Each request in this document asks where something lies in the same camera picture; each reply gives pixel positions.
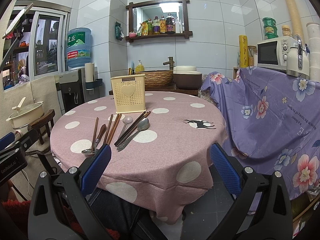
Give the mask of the brown wooden chopstick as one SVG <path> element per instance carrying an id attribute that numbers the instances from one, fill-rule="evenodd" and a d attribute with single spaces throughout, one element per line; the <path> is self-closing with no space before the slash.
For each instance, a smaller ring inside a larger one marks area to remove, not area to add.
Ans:
<path id="1" fill-rule="evenodd" d="M 118 127 L 118 124 L 119 124 L 119 121 L 120 121 L 120 119 L 121 119 L 121 116 L 122 116 L 121 113 L 117 114 L 117 117 L 116 117 L 116 119 L 115 119 L 115 121 L 114 121 L 114 124 L 113 124 L 113 126 L 112 126 L 112 129 L 111 129 L 111 131 L 110 131 L 110 133 L 109 133 L 109 135 L 108 135 L 108 138 L 107 138 L 107 144 L 108 144 L 108 145 L 111 143 L 111 141 L 112 141 L 112 139 L 113 139 L 114 133 L 115 133 L 117 127 Z"/>
<path id="2" fill-rule="evenodd" d="M 95 127 L 94 127 L 94 132 L 93 132 L 91 153 L 93 153 L 93 149 L 94 149 L 94 144 L 95 144 L 95 139 L 96 139 L 97 129 L 98 129 L 98 123 L 99 123 L 99 118 L 97 117 L 96 120 L 95 120 Z"/>
<path id="3" fill-rule="evenodd" d="M 111 125 L 112 125 L 112 120 L 113 120 L 113 114 L 111 114 L 109 119 L 108 119 L 108 125 L 107 125 L 107 128 L 106 128 L 106 133 L 105 133 L 105 136 L 104 136 L 103 144 L 106 144 L 106 142 L 107 142 L 108 134 L 109 134 L 109 131 L 110 131 L 110 128 L 111 128 Z"/>

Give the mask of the translucent plastic spoon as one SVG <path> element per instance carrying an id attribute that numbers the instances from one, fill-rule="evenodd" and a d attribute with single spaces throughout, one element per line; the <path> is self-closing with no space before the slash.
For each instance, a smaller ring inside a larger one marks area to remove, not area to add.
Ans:
<path id="1" fill-rule="evenodd" d="M 121 136 L 124 134 L 124 132 L 126 131 L 126 128 L 128 125 L 130 125 L 133 122 L 133 118 L 131 116 L 125 116 L 125 118 L 123 119 L 123 128 L 121 130 L 121 133 L 119 135 L 119 138 L 121 138 Z"/>

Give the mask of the stainless steel spoon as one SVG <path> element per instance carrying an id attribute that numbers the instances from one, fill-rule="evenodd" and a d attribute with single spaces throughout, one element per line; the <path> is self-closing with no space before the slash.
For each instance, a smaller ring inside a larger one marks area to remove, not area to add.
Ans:
<path id="1" fill-rule="evenodd" d="M 130 141 L 141 131 L 146 131 L 150 127 L 150 122 L 148 118 L 144 118 L 142 121 L 140 121 L 137 125 L 137 130 L 135 133 L 130 135 L 122 144 L 120 144 L 117 147 L 117 151 L 122 151 L 129 143 Z"/>

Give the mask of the black chopstick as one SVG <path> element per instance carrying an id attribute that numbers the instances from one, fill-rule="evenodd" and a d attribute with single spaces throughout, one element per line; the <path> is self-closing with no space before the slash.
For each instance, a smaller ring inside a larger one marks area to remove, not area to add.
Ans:
<path id="1" fill-rule="evenodd" d="M 124 140 L 137 128 L 138 123 L 146 116 L 148 112 L 144 111 L 134 122 L 130 125 L 130 127 L 124 132 L 120 139 L 118 139 L 114 146 L 119 146 Z"/>
<path id="2" fill-rule="evenodd" d="M 114 143 L 115 146 L 119 146 L 123 143 L 137 128 L 138 124 L 150 115 L 150 111 L 145 111 L 143 114 L 139 116 L 139 118 L 124 132 L 124 134 L 119 138 L 118 141 Z"/>

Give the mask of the small wooden stool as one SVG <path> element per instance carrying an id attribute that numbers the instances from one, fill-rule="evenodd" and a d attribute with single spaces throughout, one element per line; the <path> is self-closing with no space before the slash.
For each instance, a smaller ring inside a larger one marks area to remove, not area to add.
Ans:
<path id="1" fill-rule="evenodd" d="M 46 114 L 33 121 L 28 125 L 28 131 L 34 129 L 37 132 L 38 139 L 41 145 L 44 144 L 43 135 L 46 133 L 50 137 L 51 130 L 54 126 L 55 111 L 50 109 Z"/>

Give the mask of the cream pot with lid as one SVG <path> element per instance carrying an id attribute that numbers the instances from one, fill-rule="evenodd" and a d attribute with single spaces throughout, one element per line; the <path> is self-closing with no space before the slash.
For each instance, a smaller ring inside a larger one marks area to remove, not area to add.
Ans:
<path id="1" fill-rule="evenodd" d="M 13 129 L 28 126 L 44 115 L 43 101 L 24 105 L 25 100 L 26 97 L 23 97 L 17 106 L 12 107 L 14 112 L 6 119 Z"/>

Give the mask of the water dispenser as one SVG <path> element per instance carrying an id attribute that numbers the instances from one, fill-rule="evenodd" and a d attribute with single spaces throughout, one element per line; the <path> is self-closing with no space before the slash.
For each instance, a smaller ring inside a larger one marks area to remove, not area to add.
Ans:
<path id="1" fill-rule="evenodd" d="M 65 112 L 100 98 L 100 87 L 103 85 L 103 80 L 98 77 L 96 70 L 94 81 L 86 82 L 84 67 L 55 75 L 55 81 L 57 90 L 61 92 Z"/>

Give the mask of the purple floral cloth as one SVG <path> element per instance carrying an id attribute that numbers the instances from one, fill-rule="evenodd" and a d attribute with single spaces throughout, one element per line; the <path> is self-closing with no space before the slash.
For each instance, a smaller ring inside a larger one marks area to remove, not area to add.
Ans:
<path id="1" fill-rule="evenodd" d="M 247 67 L 213 72 L 202 88 L 225 121 L 225 151 L 256 172 L 280 172 L 289 197 L 319 194 L 319 83 Z"/>

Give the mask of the pink polka dot tablecloth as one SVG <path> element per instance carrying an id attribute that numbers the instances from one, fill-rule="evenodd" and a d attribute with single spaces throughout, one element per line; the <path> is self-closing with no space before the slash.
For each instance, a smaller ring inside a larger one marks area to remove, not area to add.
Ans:
<path id="1" fill-rule="evenodd" d="M 209 148 L 227 139 L 226 122 L 212 103 L 187 94 L 149 92 L 146 108 L 150 127 L 140 132 L 112 158 L 98 187 L 125 201 L 154 211 L 174 224 L 183 208 L 213 185 Z M 106 96 L 65 113 L 50 135 L 52 153 L 63 170 L 79 166 L 82 150 L 91 146 L 95 120 L 98 129 L 116 119 L 114 98 Z"/>

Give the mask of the paper cup stack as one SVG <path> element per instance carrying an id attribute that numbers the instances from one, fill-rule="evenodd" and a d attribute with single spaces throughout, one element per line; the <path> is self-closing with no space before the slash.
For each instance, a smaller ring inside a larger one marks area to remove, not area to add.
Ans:
<path id="1" fill-rule="evenodd" d="M 95 81 L 94 63 L 85 64 L 85 82 L 90 83 Z"/>

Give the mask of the sliding glass window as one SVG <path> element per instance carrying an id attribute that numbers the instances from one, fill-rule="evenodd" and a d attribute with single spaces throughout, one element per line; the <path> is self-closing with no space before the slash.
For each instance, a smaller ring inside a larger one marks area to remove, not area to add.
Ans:
<path id="1" fill-rule="evenodd" d="M 67 71 L 66 38 L 71 9 L 48 2 L 21 0 L 9 14 L 1 35 L 1 85 L 3 89 Z"/>

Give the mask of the cream plastic utensil holder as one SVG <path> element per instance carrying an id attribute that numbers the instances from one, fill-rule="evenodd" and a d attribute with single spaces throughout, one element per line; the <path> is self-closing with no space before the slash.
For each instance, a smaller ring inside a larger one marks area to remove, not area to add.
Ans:
<path id="1" fill-rule="evenodd" d="M 111 85 L 117 114 L 146 110 L 144 74 L 112 77 Z"/>

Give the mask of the blue water jug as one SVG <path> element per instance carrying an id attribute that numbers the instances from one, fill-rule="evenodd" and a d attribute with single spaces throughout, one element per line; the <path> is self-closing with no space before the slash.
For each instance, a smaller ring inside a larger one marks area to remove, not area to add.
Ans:
<path id="1" fill-rule="evenodd" d="M 91 29 L 74 28 L 67 34 L 66 66 L 69 70 L 91 63 Z"/>

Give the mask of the dark wooden counter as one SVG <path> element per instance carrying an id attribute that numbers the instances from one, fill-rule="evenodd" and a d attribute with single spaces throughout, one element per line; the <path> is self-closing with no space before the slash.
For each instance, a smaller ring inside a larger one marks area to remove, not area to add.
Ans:
<path id="1" fill-rule="evenodd" d="M 174 93 L 182 93 L 182 94 L 188 94 L 193 96 L 198 96 L 199 94 L 198 90 L 196 89 L 178 89 L 175 83 L 169 86 L 164 86 L 164 87 L 145 87 L 145 91 L 146 92 L 150 92 L 150 91 L 174 92 Z"/>

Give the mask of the white thermos kettle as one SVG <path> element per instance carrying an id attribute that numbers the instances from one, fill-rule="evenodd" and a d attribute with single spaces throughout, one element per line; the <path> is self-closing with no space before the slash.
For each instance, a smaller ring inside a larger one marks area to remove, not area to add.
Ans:
<path id="1" fill-rule="evenodd" d="M 302 38 L 295 35 L 295 42 L 287 55 L 286 74 L 294 77 L 309 79 L 310 63 L 303 46 Z"/>

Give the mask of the white brown rice cooker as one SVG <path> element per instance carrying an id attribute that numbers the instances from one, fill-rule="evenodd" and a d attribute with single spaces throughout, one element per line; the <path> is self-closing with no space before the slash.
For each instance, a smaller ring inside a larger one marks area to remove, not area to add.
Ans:
<path id="1" fill-rule="evenodd" d="M 199 89 L 202 85 L 202 73 L 195 66 L 176 66 L 173 75 L 178 89 Z"/>

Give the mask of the yellow soap dispenser bottle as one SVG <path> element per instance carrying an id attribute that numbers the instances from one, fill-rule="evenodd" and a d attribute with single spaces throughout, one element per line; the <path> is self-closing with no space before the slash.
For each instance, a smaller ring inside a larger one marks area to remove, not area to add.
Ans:
<path id="1" fill-rule="evenodd" d="M 144 66 L 141 62 L 141 60 L 138 60 L 138 65 L 135 67 L 135 72 L 140 73 L 144 71 Z"/>

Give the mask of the white microwave oven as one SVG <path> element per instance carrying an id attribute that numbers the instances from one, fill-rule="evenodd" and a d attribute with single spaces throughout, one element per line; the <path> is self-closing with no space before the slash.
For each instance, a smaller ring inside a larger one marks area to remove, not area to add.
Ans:
<path id="1" fill-rule="evenodd" d="M 282 36 L 264 40 L 257 44 L 257 67 L 274 69 L 280 72 L 287 70 L 287 55 L 291 47 L 298 42 L 292 37 Z"/>

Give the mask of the wicker textured sink basin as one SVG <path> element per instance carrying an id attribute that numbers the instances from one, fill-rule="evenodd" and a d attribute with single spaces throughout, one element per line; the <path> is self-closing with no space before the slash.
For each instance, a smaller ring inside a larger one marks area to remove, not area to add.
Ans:
<path id="1" fill-rule="evenodd" d="M 172 70 L 143 71 L 140 74 L 145 75 L 146 88 L 169 86 L 172 84 L 174 77 Z"/>

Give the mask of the green hanging packet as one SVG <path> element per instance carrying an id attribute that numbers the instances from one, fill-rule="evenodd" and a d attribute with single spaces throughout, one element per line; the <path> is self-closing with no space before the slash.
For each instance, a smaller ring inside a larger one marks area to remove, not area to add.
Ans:
<path id="1" fill-rule="evenodd" d="M 125 37 L 125 35 L 123 34 L 123 30 L 122 30 L 121 24 L 119 22 L 116 22 L 114 28 L 115 28 L 116 40 L 122 41 L 123 38 Z"/>

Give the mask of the yellow rolled mat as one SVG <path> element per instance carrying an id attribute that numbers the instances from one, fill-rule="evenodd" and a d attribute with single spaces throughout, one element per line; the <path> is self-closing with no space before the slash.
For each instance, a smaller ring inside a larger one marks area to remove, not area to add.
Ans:
<path id="1" fill-rule="evenodd" d="M 239 55 L 240 55 L 240 68 L 246 68 L 249 64 L 248 55 L 248 42 L 246 35 L 239 36 Z"/>

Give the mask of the bronze faucet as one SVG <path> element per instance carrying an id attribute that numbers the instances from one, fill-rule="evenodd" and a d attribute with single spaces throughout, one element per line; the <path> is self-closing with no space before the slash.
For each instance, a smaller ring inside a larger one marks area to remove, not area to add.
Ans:
<path id="1" fill-rule="evenodd" d="M 168 57 L 168 61 L 163 62 L 163 65 L 164 65 L 164 66 L 168 65 L 168 66 L 169 66 L 169 69 L 170 69 L 170 70 L 173 70 L 173 68 L 174 68 L 174 63 L 175 63 L 174 57 L 171 56 L 171 57 Z"/>

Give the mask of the green stacked bowls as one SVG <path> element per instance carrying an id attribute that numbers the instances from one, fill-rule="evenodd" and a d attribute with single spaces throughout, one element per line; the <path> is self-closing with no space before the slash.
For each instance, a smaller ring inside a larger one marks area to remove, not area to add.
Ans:
<path id="1" fill-rule="evenodd" d="M 272 39 L 278 37 L 276 20 L 270 17 L 265 17 L 262 19 L 263 29 L 264 29 L 264 39 Z"/>

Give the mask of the yellow oil bottle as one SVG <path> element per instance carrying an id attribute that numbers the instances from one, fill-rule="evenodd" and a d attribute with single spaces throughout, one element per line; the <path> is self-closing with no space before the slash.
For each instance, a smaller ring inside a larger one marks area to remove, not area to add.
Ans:
<path id="1" fill-rule="evenodd" d="M 159 27 L 160 27 L 161 34 L 166 33 L 166 20 L 165 20 L 164 16 L 162 16 L 159 21 Z"/>

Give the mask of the wooden framed mirror shelf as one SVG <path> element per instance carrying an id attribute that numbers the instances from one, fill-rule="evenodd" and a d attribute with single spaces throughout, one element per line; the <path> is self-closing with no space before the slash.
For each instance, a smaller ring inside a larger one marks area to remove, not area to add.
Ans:
<path id="1" fill-rule="evenodd" d="M 159 37 L 190 38 L 193 32 L 189 29 L 187 5 L 190 0 L 152 0 L 139 3 L 129 3 L 126 9 L 129 13 L 127 42 Z M 175 18 L 176 33 L 160 33 L 159 21 L 162 16 L 165 20 L 171 13 Z"/>

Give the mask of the dark soy sauce bottle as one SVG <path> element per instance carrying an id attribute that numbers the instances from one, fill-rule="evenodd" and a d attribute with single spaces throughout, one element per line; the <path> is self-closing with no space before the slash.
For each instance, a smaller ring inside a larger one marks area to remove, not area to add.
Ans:
<path id="1" fill-rule="evenodd" d="M 172 34 L 176 33 L 175 30 L 175 18 L 171 13 L 168 13 L 165 21 L 166 33 Z"/>

